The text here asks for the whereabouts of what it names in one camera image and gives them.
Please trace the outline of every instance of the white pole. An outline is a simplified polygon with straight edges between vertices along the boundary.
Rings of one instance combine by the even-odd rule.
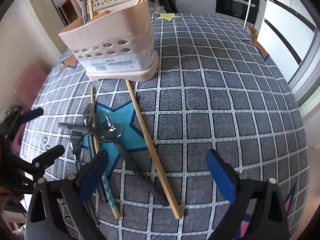
[[[247,19],[248,19],[248,15],[249,15],[249,10],[250,10],[250,4],[251,4],[251,0],[249,0],[249,2],[248,2],[247,14],[246,14],[246,16],[245,16],[244,25],[243,25],[244,28],[245,28],[245,24],[247,23]]]

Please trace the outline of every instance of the tablecloth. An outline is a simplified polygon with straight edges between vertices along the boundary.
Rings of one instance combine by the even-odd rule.
[[[283,198],[293,189],[292,235],[306,199],[309,164],[300,112],[286,80],[234,19],[181,16],[168,22],[153,15],[159,68],[151,80],[132,82],[132,87],[184,217],[175,220],[169,207],[138,190],[139,182],[120,159],[110,184],[123,217],[115,220],[109,204],[94,193],[99,229],[108,240],[207,239],[229,207],[204,162],[205,153],[215,148],[249,178],[276,178]],[[46,147],[65,146],[65,154],[46,170],[48,180],[76,170],[69,132],[57,124],[82,124],[90,86],[96,100],[110,108],[130,101],[124,80],[90,82],[81,64],[63,66],[71,55],[67,50],[50,72],[33,106],[42,107],[44,115],[27,124],[22,142],[22,158],[29,161]],[[136,118],[133,125],[140,129]],[[133,156],[159,183],[149,153]],[[88,161],[84,149],[82,162]],[[247,212],[252,213],[252,205]],[[72,223],[68,228],[77,237]]]

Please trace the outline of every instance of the utensil holder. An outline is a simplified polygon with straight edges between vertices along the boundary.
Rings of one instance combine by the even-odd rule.
[[[86,69],[91,80],[151,79],[158,67],[148,1],[114,6],[83,25],[76,19],[60,38]]]

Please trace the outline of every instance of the blue gripper pad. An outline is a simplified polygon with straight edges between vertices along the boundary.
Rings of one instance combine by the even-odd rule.
[[[84,177],[81,184],[79,185],[78,198],[81,203],[90,200],[92,193],[98,187],[99,181],[101,180],[101,177],[104,171],[106,170],[107,166],[108,166],[108,153],[106,151],[103,151],[103,153],[97,158],[93,167],[91,167],[88,174]]]
[[[205,155],[207,168],[224,199],[229,200],[230,203],[233,204],[236,199],[235,185],[215,157],[217,152],[214,151],[215,153],[212,153],[211,151],[212,150],[208,151]]]

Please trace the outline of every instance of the white label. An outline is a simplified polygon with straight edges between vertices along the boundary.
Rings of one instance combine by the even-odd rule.
[[[108,58],[80,61],[89,73],[119,72],[146,69],[154,59],[153,43],[144,51]]]

